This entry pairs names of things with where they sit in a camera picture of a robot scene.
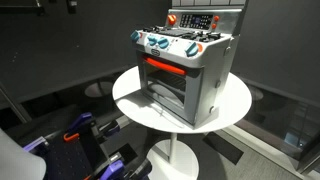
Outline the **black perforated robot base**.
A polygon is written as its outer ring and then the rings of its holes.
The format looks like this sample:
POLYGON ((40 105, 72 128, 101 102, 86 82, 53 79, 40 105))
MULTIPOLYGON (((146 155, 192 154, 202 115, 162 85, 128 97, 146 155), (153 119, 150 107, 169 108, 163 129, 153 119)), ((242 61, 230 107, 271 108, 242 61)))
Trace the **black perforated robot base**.
POLYGON ((76 130, 59 134, 44 156, 47 170, 44 180, 98 180, 110 163, 103 147, 110 124, 99 126, 95 120, 83 123, 76 130), (63 136, 79 133, 79 138, 64 142, 63 136))

